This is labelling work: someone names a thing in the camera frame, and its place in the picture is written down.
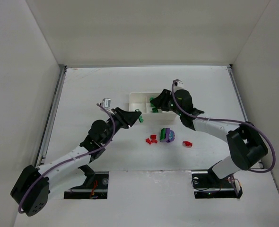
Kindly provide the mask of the purple flower lego block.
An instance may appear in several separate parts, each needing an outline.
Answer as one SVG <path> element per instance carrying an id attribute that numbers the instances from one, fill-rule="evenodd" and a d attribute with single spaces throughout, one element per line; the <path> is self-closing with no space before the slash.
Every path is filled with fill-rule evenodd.
<path id="1" fill-rule="evenodd" d="M 175 133 L 174 133 L 174 131 L 171 130 L 170 128 L 167 128 L 166 140 L 161 141 L 161 142 L 170 143 L 170 142 L 173 142 L 174 140 L 175 140 Z"/>

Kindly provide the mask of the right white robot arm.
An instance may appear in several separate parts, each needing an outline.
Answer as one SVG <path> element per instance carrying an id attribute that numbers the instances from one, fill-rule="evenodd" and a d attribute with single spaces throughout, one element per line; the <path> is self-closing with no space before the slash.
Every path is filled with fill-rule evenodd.
<path id="1" fill-rule="evenodd" d="M 251 123 L 211 120 L 204 111 L 194 107 L 187 90 L 171 92 L 164 89 L 160 95 L 151 99 L 150 103 L 162 111 L 176 113 L 185 127 L 207 133 L 228 144 L 230 155 L 208 169 L 209 184 L 217 184 L 238 171 L 250 170 L 268 154 L 264 141 Z"/>

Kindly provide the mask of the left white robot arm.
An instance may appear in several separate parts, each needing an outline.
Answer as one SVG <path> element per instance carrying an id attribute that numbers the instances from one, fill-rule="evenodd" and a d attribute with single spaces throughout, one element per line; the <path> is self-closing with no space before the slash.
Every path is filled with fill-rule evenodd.
<path id="1" fill-rule="evenodd" d="M 88 164 L 101 156 L 118 130 L 132 127 L 141 111 L 124 111 L 117 107 L 106 114 L 109 119 L 94 121 L 84 141 L 71 152 L 48 164 L 28 165 L 22 170 L 10 192 L 20 214 L 25 213 L 29 217 L 37 214 L 47 204 L 50 195 L 58 188 L 56 183 L 62 178 L 77 174 L 60 186 L 63 190 L 71 188 L 72 183 L 82 183 L 87 177 Z"/>

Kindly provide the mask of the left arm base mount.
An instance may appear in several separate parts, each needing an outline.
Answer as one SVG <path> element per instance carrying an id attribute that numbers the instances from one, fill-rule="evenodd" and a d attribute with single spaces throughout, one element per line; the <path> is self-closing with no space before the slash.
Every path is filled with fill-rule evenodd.
<path id="1" fill-rule="evenodd" d="M 84 173 L 85 180 L 80 186 L 64 192 L 66 200 L 105 200 L 108 197 L 109 172 L 95 172 L 88 165 L 79 169 Z"/>

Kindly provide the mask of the green lego plate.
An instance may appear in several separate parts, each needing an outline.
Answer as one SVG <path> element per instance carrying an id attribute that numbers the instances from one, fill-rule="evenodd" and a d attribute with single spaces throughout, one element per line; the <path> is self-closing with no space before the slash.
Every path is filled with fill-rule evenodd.
<path id="1" fill-rule="evenodd" d="M 160 132 L 160 141 L 166 140 L 167 128 L 162 128 Z"/>

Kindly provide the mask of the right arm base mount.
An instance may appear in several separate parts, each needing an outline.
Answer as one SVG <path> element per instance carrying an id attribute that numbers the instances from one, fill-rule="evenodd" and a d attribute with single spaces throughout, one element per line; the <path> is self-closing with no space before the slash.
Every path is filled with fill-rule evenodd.
<path id="1" fill-rule="evenodd" d="M 232 173 L 220 179 L 214 164 L 207 170 L 192 171 L 191 185 L 196 199 L 240 199 L 243 189 Z"/>

